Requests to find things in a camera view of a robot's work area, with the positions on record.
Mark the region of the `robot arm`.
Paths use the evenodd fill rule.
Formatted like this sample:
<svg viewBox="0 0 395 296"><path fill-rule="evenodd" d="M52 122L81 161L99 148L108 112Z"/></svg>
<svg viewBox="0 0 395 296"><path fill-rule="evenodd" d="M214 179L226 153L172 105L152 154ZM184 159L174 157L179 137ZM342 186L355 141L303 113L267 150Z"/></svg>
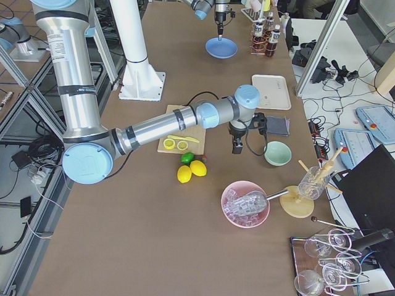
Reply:
<svg viewBox="0 0 395 296"><path fill-rule="evenodd" d="M185 4L190 6L194 11L195 16L204 20L210 10L214 8L214 21L217 26L218 40L221 41L223 37L224 26L227 19L227 15L231 19L235 18L235 12L230 7L230 1L226 0L185 0Z"/></svg>
<svg viewBox="0 0 395 296"><path fill-rule="evenodd" d="M80 184L108 178L114 160L173 132L199 125L205 129L250 123L260 100L251 85L215 102L175 109L129 126L101 124L85 35L93 16L89 1L33 1L38 26L46 32L67 129L63 135L65 174Z"/></svg>

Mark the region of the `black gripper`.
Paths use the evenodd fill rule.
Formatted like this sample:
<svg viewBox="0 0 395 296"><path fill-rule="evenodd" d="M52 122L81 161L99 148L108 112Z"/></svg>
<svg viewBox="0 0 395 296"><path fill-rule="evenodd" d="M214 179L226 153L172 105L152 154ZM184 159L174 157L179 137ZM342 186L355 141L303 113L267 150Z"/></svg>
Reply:
<svg viewBox="0 0 395 296"><path fill-rule="evenodd" d="M217 24L217 32L220 36L220 39L222 39L223 37L223 27L227 25L227 15L229 15L230 18L233 19L235 18L236 13L232 10L227 10L225 12L215 12L215 23Z"/></svg>
<svg viewBox="0 0 395 296"><path fill-rule="evenodd" d="M266 116L261 112L257 112L250 121L237 120L228 124L228 131L233 136L232 154L240 154L242 152L243 143L241 138L249 130L258 130L266 138Z"/></svg>

